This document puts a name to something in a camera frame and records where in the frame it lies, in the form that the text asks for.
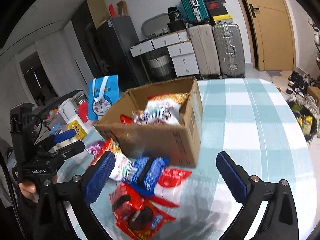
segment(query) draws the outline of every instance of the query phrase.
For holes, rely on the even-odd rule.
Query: table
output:
[[[181,196],[180,208],[162,208],[177,218],[165,224],[153,239],[219,239],[241,208],[220,176],[215,158],[225,150],[249,175],[264,181],[287,179],[299,223],[299,239],[314,228],[316,181],[307,144],[299,124],[276,87],[261,79],[199,81],[204,107],[198,166],[192,170]],[[101,136],[91,132],[85,143]],[[66,160],[58,182],[82,175],[93,159],[87,152]],[[113,239],[129,239],[114,224],[108,194],[116,187],[109,180],[90,207]],[[246,239],[254,236],[267,202],[261,204]],[[78,237],[85,239],[73,212],[70,219]]]

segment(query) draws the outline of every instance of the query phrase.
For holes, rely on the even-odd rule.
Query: cardboard box on floor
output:
[[[147,97],[165,93],[188,92],[180,109],[180,125],[124,125],[120,114],[144,110]],[[127,157],[137,158],[144,151],[154,157],[169,157],[171,165],[197,166],[202,129],[202,102],[195,78],[179,78],[144,85],[127,92],[95,125],[103,138],[115,137]]]
[[[320,106],[320,89],[317,87],[308,87],[308,94],[311,95],[316,101],[316,105]]]

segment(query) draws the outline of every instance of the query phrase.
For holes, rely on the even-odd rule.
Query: human hand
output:
[[[53,183],[57,183],[57,175],[51,178]],[[22,183],[19,183],[19,188],[21,190],[22,195],[24,195],[27,199],[30,199],[34,203],[38,203],[39,196],[36,195],[37,189],[36,185],[30,180],[25,180]]]

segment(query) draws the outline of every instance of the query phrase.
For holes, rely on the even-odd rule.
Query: drawer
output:
[[[197,63],[185,64],[184,66],[174,67],[177,77],[199,74]]]
[[[187,31],[179,32],[178,35],[179,35],[180,42],[189,40]]]
[[[171,57],[193,53],[193,47],[191,41],[179,43],[168,47],[168,51]]]
[[[132,49],[130,49],[132,57],[139,56],[143,53],[146,53],[146,52],[152,51],[152,50],[154,50],[154,49],[153,49],[151,41],[146,41],[144,43],[138,44],[138,45],[132,47]]]
[[[172,62],[175,67],[188,65],[191,63],[197,64],[196,56],[194,53],[172,57]]]
[[[152,40],[155,49],[179,43],[180,39],[177,33],[167,34]]]

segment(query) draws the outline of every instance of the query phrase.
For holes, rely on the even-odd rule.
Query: silver suitcase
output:
[[[215,25],[213,35],[223,77],[244,78],[244,51],[239,26],[235,23]]]
[[[220,75],[220,65],[216,44],[210,24],[188,29],[201,75]]]

